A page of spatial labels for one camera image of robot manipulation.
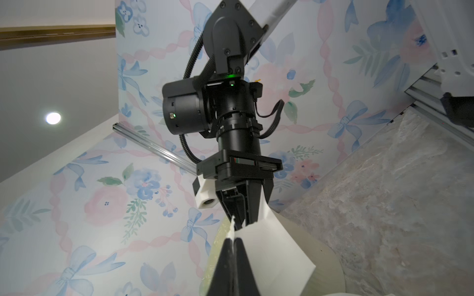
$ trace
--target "white wall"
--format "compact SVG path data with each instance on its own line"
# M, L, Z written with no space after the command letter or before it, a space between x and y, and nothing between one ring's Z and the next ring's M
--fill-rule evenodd
M92 24L115 24L113 1L0 1L0 27Z
M113 1L0 0L0 27L114 23ZM111 132L115 45L107 38L0 50L0 207ZM51 111L62 114L60 124L44 121Z

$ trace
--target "black bracket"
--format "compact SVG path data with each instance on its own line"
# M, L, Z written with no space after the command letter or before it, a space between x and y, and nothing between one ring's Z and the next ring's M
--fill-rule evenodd
M224 0L203 31L204 48L214 55L216 74L241 74L258 50L265 31L239 0Z
M441 103L452 123L474 127L474 97L453 97L447 92L441 98Z

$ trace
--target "black cable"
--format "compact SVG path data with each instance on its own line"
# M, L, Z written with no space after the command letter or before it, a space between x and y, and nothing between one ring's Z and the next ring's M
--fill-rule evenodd
M261 118L270 117L270 116L272 116L273 113L275 113L276 110L278 109L278 106L279 106L278 103L280 103L280 102L278 101L278 102L275 104L275 107L273 107L273 110L272 110L272 112L271 112L270 114L268 114L268 115L260 115L260 114L258 113L258 109L257 109L257 102L254 102L254 105L255 105L255 112L256 112L257 115L258 115L259 117L261 117Z
M186 66L186 70L184 71L184 76L183 79L190 78L191 77L191 72L194 67L194 64L196 63L196 60L198 59L199 53L201 52L202 46L203 46L203 41L202 41L202 34L199 36L198 41L196 42L196 45L194 46L191 57L189 57L188 65Z
M214 55L211 55L208 62L204 66L204 69L202 69L201 74L199 74L199 76L196 79L194 79L192 83L192 85L194 86L194 89L198 90L201 87L203 87L206 84L206 82L209 81L209 79L211 78L211 76L214 74L215 71L216 71L216 60L214 58Z
M283 102L282 99L279 100L278 103L276 103L275 107L273 108L273 112L272 112L272 114L273 114L275 109L277 109L275 119L273 120L272 124L267 129L267 131L264 132L263 135L260 135L260 137L258 137L259 139L265 139L269 135L273 134L273 132L276 130L278 124L280 123L280 117L282 115L283 106L285 106L285 102Z
M202 34L201 34L198 41L196 42L196 45L194 46L194 48L192 50L191 57L189 57L188 65L186 66L186 70L184 71L183 79L189 78L191 76L192 69L194 67L194 64L196 63L196 60L198 59L199 53L201 52L201 49L202 49L202 46L203 46L203 41L202 41ZM189 149L189 146L188 146L188 143L186 142L186 138L185 138L184 134L179 135L179 141L181 142L181 147L182 147L184 153L186 153L186 156L188 156L188 158L193 163L198 164L201 160L199 158L197 158L192 153L191 149Z

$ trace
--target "white paper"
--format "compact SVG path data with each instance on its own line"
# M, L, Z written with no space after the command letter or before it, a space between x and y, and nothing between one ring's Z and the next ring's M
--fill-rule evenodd
M242 238L261 296L297 296L316 266L260 196L258 221L235 232Z

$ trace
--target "pink flower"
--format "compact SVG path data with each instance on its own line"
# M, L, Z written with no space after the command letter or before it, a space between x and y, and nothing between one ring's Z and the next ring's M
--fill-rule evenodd
M319 167L319 163L313 162L311 159L298 161L295 164L295 172L308 176L312 171Z
M400 49L400 57L404 63L422 64L426 62L435 62L435 56L426 40L418 19L416 18L405 32Z
M283 66L278 67L273 63L266 63L258 68L254 75L255 80L263 84L262 97L258 99L258 108L262 113L270 113L276 102L290 100L288 92L291 89L303 91L300 83L308 83L308 72L305 70L305 61L295 61L287 56Z
M84 206L86 221L104 226L119 220L127 210L128 194L118 187L102 187Z
M307 178L310 181L317 181L320 177L321 177L320 175L316 175L314 173L311 173Z
M306 179L306 176L296 171L290 176L290 180L298 184L303 182L304 179Z
M311 159L297 161L295 164L295 170L290 176L290 180L295 183L301 183L305 179L316 181L319 178L319 175L316 175L313 171L318 167L319 163L313 162Z

